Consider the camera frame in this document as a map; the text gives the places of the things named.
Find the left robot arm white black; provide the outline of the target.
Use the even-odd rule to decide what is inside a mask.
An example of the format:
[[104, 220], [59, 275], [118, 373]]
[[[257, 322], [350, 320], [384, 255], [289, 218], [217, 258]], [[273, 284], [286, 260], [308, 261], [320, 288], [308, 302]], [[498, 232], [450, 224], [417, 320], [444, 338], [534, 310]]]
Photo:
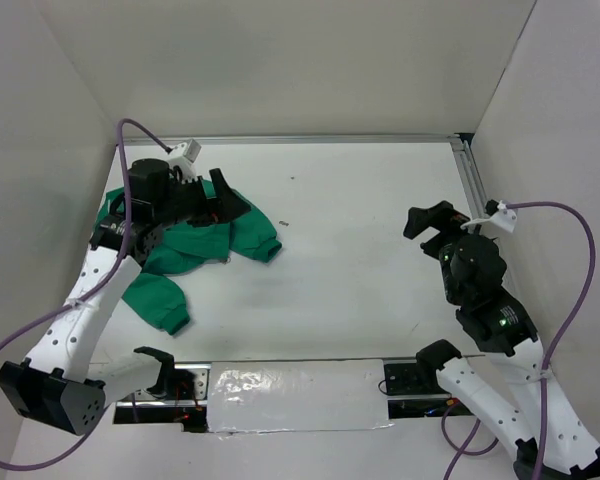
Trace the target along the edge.
[[156, 399], [176, 390], [172, 355], [151, 347], [96, 368], [90, 362], [105, 326], [165, 229], [180, 223], [230, 223], [250, 210], [220, 169], [207, 196], [201, 178], [165, 160], [141, 159], [126, 170], [124, 194], [93, 233], [82, 271], [40, 341], [19, 362], [0, 368], [14, 409], [73, 435], [89, 433], [105, 409], [137, 390]]

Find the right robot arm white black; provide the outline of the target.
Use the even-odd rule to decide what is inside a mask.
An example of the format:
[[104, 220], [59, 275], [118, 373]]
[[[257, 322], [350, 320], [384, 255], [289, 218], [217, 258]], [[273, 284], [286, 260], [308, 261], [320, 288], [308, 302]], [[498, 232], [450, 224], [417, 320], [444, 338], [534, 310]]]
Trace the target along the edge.
[[413, 240], [433, 228], [421, 244], [438, 261], [445, 298], [478, 350], [503, 376], [513, 399], [507, 401], [471, 367], [447, 340], [419, 351], [416, 379], [428, 392], [443, 389], [487, 427], [506, 450], [519, 479], [600, 478], [600, 442], [587, 430], [551, 368], [559, 341], [579, 312], [596, 266], [592, 231], [583, 222], [589, 263], [584, 285], [567, 319], [544, 345], [523, 304], [503, 286], [507, 264], [495, 241], [482, 234], [485, 225], [512, 232], [528, 203], [489, 201], [485, 216], [471, 219], [441, 201], [412, 207], [403, 230]]

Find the aluminium frame rail right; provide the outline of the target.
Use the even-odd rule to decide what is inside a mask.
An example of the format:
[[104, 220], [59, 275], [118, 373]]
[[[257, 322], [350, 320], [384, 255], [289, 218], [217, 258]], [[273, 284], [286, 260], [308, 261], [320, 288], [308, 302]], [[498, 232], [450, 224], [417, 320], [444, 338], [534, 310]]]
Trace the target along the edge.
[[473, 138], [473, 133], [456, 133], [451, 135], [449, 140], [471, 215], [473, 217], [484, 217], [488, 196], [471, 149]]

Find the aluminium frame rail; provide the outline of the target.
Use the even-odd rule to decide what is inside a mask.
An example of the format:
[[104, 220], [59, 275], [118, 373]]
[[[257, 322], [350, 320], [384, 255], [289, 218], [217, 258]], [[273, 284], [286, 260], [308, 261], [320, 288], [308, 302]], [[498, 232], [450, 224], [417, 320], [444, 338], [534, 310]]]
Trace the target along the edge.
[[351, 144], [351, 143], [444, 143], [464, 144], [459, 135], [450, 134], [349, 134], [349, 135], [251, 135], [199, 136], [195, 140], [206, 145], [247, 144]]
[[471, 149], [473, 138], [473, 133], [456, 133], [451, 135], [449, 140], [471, 215], [473, 217], [484, 217], [488, 196]]

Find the aluminium frame rail back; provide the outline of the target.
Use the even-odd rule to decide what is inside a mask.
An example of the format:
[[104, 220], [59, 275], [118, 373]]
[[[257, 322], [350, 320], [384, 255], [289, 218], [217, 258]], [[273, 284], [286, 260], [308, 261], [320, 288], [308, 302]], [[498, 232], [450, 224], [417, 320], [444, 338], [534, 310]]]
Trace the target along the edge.
[[450, 134], [349, 134], [349, 135], [251, 135], [199, 136], [195, 140], [206, 145], [247, 144], [351, 144], [351, 143], [444, 143], [464, 144], [459, 135]]

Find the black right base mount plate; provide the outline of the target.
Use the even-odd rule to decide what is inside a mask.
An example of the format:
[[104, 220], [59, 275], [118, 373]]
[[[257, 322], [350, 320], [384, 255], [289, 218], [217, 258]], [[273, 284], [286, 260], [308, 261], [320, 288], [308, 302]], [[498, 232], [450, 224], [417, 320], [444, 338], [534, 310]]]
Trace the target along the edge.
[[385, 363], [384, 374], [384, 391], [389, 396], [422, 395], [427, 392], [416, 362]]

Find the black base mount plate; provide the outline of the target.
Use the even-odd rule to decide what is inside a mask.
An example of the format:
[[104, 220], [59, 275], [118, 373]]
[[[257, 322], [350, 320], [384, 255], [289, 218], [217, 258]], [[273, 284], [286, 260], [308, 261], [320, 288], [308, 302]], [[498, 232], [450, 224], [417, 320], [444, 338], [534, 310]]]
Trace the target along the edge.
[[416, 362], [385, 363], [384, 374], [384, 391], [389, 396], [422, 395], [427, 392]]
[[179, 399], [206, 400], [210, 368], [205, 365], [177, 365], [173, 373], [173, 389]]

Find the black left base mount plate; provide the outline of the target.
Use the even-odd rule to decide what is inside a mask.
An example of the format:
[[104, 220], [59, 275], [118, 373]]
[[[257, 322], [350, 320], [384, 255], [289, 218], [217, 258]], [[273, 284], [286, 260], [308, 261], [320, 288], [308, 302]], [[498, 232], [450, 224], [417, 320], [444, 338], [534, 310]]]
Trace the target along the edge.
[[179, 399], [206, 400], [210, 368], [205, 365], [177, 365], [173, 373], [173, 389]]

